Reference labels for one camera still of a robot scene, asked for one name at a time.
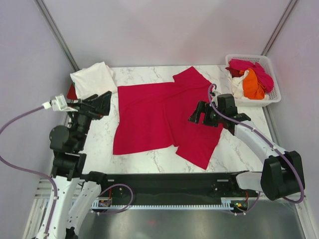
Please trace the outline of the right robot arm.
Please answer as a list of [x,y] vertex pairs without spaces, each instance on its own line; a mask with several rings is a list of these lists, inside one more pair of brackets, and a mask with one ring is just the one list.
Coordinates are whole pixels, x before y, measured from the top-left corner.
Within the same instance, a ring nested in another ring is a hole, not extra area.
[[295,204],[305,197],[305,179],[302,159],[296,151],[287,151],[261,133],[251,118],[239,113],[231,94],[219,95],[216,91],[208,95],[209,101],[200,101],[189,117],[192,123],[206,126],[222,125],[233,136],[244,142],[263,163],[261,172],[245,171],[236,174],[228,183],[228,190],[240,196],[246,190],[262,192],[271,200],[299,193]]

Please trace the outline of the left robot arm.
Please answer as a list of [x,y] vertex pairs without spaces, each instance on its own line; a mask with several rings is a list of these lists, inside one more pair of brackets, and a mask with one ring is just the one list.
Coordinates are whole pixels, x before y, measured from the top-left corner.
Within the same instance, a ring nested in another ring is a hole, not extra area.
[[44,104],[46,109],[67,112],[70,125],[58,125],[49,134],[52,189],[37,239],[76,239],[94,200],[109,192],[106,174],[82,173],[87,157],[82,151],[91,122],[109,114],[111,96],[107,91],[68,103],[61,94]]

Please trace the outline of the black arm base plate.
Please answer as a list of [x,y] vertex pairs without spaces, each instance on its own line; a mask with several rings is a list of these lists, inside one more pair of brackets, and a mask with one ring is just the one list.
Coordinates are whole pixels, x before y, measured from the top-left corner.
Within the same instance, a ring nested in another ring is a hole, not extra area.
[[236,173],[161,173],[103,174],[90,172],[80,178],[102,184],[102,189],[114,186],[111,196],[115,205],[206,205],[219,204],[221,198],[254,198],[253,190],[240,189]]

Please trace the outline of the crimson red t shirt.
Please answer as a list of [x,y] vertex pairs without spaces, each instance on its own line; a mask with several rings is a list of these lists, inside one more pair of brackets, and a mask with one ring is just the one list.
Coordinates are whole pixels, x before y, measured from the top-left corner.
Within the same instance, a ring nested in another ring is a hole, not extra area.
[[222,125],[189,122],[198,102],[206,102],[211,83],[194,67],[174,75],[173,82],[118,87],[119,125],[113,154],[124,155],[166,148],[207,169],[219,143]]

